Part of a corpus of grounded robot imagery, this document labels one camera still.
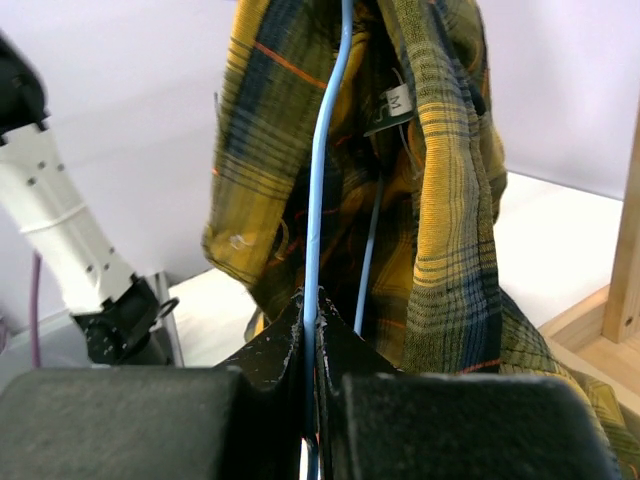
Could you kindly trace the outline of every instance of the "clothing tag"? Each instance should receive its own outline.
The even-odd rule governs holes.
[[[369,137],[381,130],[402,125],[411,118],[413,118],[413,108],[411,107],[409,88],[406,84],[402,84],[380,95],[375,114],[364,136]]]
[[[389,114],[392,117],[399,117],[412,110],[409,87],[407,87],[406,83],[387,90],[385,94],[387,95],[387,102],[389,102]]]

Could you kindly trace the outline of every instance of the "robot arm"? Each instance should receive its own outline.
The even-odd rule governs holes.
[[[163,308],[109,242],[60,160],[35,73],[0,33],[0,204],[53,271],[96,363],[167,364]]]

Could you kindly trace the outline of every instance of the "wooden frame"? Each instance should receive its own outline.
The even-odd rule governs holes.
[[[556,358],[616,392],[640,439],[640,110],[611,283],[540,328]]]

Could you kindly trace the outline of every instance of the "blue cable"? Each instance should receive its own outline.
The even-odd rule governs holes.
[[[309,451],[307,480],[318,478],[318,443],[315,431],[314,357],[316,350],[316,319],[318,316],[318,276],[320,273],[320,226],[322,221],[322,183],[324,156],[331,114],[340,91],[342,77],[349,60],[353,30],[353,0],[342,0],[342,35],[336,64],[322,98],[311,152],[311,182],[309,186],[309,219],[307,223],[307,253],[304,278],[304,367],[305,367],[305,437]]]
[[[384,191],[384,180],[382,173],[378,178],[378,191],[376,192],[376,200],[373,204],[373,212],[371,212],[371,223],[369,223],[369,236],[367,237],[367,248],[364,251],[364,263],[362,264],[362,273],[360,275],[360,289],[358,290],[358,303],[356,305],[356,318],[353,323],[353,329],[358,335],[362,335],[362,321],[364,318],[364,301],[367,297],[367,284],[369,283],[369,271],[371,270],[371,257],[373,256],[373,244],[376,238],[376,227],[378,226],[378,214],[380,213],[380,204],[382,203],[382,192]]]

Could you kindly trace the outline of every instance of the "yellow plaid shirt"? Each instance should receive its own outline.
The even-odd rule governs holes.
[[[303,282],[311,143],[339,46],[339,2],[310,3],[239,2],[221,96],[204,251],[247,286],[267,319]],[[565,379],[595,413],[624,478],[637,478],[640,445],[611,389],[558,364],[499,287],[493,223],[506,170],[475,2],[362,0],[354,8],[327,146],[320,284],[353,318],[383,175],[365,340],[408,372]],[[397,75],[412,120],[365,136]]]

